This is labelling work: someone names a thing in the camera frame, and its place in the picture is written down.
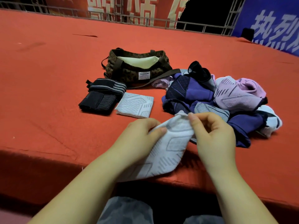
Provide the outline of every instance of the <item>metal railing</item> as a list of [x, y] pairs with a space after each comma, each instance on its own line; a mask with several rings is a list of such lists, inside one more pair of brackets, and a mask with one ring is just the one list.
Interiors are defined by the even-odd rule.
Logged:
[[[1, 1], [0, 0], [0, 7], [3, 9], [14, 9], [14, 10], [23, 10], [27, 12], [28, 7], [31, 7], [31, 9], [34, 10], [35, 13], [39, 14], [46, 14], [46, 15], [58, 15], [63, 17], [73, 17], [73, 18], [83, 18], [83, 19], [89, 19], [89, 20], [98, 20], [98, 21], [108, 21], [113, 23], [121, 23], [121, 24], [131, 24], [131, 25], [138, 25], [138, 26], [145, 26], [145, 27], [154, 27], [154, 28], [161, 28], [161, 29], [167, 29], [167, 30], [179, 30], [179, 31], [189, 31], [189, 32], [198, 32], [198, 33], [205, 33], [205, 34], [214, 34], [214, 33], [207, 33], [206, 28], [207, 27], [214, 27], [214, 28], [222, 28], [222, 36], [231, 36], [237, 19], [239, 17], [239, 14], [242, 10], [242, 6], [244, 4], [245, 0], [233, 0], [232, 6], [230, 8], [229, 14], [226, 19], [226, 23], [224, 26], [216, 26], [216, 25], [208, 25], [203, 23], [190, 23], [190, 22], [184, 22], [184, 21], [174, 21], [170, 19], [157, 19], [157, 18], [147, 18], [147, 17], [140, 17], [140, 16], [130, 16], [123, 14], [123, 0], [121, 0], [121, 3], [118, 4], [116, 2], [114, 8], [114, 13], [106, 13], [106, 12], [96, 12], [96, 11], [89, 11], [89, 10], [82, 10], [82, 9], [71, 9], [71, 8], [64, 8], [64, 7], [55, 7], [55, 6], [47, 6], [44, 4], [33, 3], [17, 3], [17, 2], [10, 2], [10, 1]], [[95, 19], [92, 17], [92, 14], [100, 14], [102, 17], [99, 17], [99, 19]], [[131, 22], [131, 18], [138, 18], [145, 20], [145, 24], [134, 24]], [[163, 21], [165, 22], [165, 26], [150, 26], [149, 22], [150, 20], [155, 21]], [[177, 28], [169, 28], [167, 27], [167, 24], [170, 23], [183, 23], [184, 28], [183, 29], [177, 29]], [[198, 25], [203, 26], [201, 31], [191, 31], [186, 30], [187, 25]]]

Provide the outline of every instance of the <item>red carpet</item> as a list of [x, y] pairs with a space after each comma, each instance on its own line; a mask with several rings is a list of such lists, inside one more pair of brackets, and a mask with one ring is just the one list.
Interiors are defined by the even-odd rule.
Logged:
[[[299, 209], [298, 57], [234, 37], [5, 10], [0, 18], [0, 193], [46, 203], [135, 120], [78, 108], [85, 81], [103, 77], [101, 60], [121, 47], [165, 50], [173, 68], [198, 60], [216, 77], [257, 81], [283, 126], [270, 139], [237, 148], [237, 166], [261, 199]], [[130, 92], [155, 97], [150, 117], [172, 117], [162, 109], [165, 90]], [[187, 149], [175, 171], [153, 181], [213, 191], [196, 146]]]

